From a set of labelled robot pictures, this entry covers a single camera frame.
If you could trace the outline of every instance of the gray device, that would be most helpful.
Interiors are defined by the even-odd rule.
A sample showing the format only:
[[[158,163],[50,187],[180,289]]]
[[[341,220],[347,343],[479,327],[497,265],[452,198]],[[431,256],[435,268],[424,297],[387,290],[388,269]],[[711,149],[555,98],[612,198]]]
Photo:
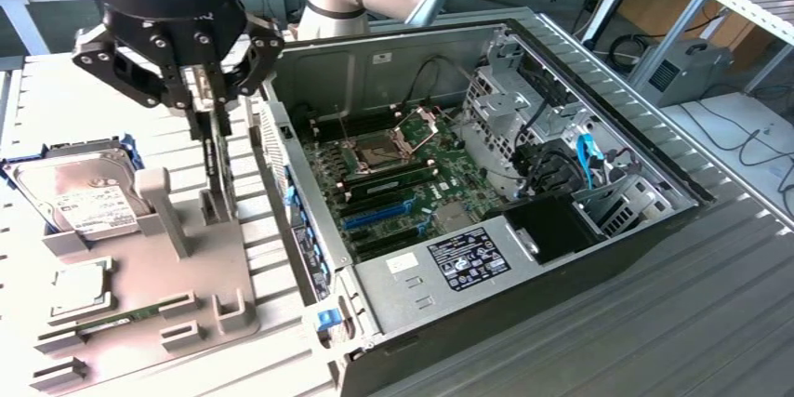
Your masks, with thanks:
[[[343,396],[601,283],[714,199],[512,20],[296,43],[264,91],[303,322]]]
[[[636,64],[636,73],[659,45],[650,46]],[[683,39],[670,46],[662,64],[636,92],[656,107],[699,99],[706,88],[732,64],[732,53],[707,40]]]

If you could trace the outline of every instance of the motherboard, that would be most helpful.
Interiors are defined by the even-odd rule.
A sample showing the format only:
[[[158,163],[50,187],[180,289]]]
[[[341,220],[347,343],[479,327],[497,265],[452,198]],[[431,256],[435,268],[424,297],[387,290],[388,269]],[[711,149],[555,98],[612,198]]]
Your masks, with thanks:
[[[463,229],[504,202],[437,108],[396,126],[303,144],[331,215],[356,261]]]

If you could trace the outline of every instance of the hard drive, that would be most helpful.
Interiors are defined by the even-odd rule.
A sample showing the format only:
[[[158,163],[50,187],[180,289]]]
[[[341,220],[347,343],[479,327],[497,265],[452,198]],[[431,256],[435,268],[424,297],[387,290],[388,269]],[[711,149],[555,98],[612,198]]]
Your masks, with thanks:
[[[129,138],[44,147],[0,161],[2,177],[46,220],[53,232],[86,241],[137,231],[150,206],[133,189],[142,167]]]

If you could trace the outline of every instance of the warning label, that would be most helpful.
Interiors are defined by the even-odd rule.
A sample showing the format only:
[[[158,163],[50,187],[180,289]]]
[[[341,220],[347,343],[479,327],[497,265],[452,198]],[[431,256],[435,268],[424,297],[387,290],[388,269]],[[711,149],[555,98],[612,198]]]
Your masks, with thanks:
[[[54,206],[78,234],[102,232],[134,223],[134,212],[117,186],[72,191],[56,197]]]
[[[509,270],[483,227],[429,245],[428,249],[455,292]]]

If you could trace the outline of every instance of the green circuit board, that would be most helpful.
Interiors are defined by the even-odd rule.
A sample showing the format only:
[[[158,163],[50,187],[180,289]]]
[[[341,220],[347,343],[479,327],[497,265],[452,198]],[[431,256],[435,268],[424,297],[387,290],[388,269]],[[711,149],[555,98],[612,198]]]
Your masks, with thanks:
[[[347,247],[351,253],[356,253],[357,261],[381,256],[423,239],[449,232],[441,219],[449,212],[437,213],[439,208],[459,210],[460,214],[456,214],[459,220],[455,222],[460,224],[468,220],[469,223],[480,221],[484,213],[503,204],[503,198],[485,181],[485,176],[481,175],[480,168],[468,156],[465,148],[455,144],[459,143],[459,139],[448,124],[437,119],[435,126],[437,133],[427,139],[408,158],[399,158],[392,152],[381,149],[383,146],[389,146],[389,139],[393,138],[388,129],[324,143],[304,143],[308,163],[325,195],[331,215]],[[428,123],[417,114],[408,118],[399,129],[412,148],[431,135]],[[384,193],[379,188],[393,186],[392,178],[381,182],[369,182],[368,174],[356,173],[361,154],[367,157],[367,161],[377,163],[377,169],[387,172],[389,168],[393,169],[409,163],[432,161],[429,166],[393,176],[399,177],[407,185],[416,183],[413,186]],[[340,183],[344,181],[365,181],[368,189],[360,194],[363,203],[367,204],[367,201],[371,201],[369,193],[375,192],[375,195],[379,194],[384,199],[381,206],[372,206],[359,213],[349,214],[349,207],[357,202],[348,202],[344,198],[344,189],[340,188]],[[409,203],[409,212],[400,212],[393,217],[377,219],[352,230],[344,228],[344,222],[348,219],[368,216],[388,205],[404,204],[405,201]]]

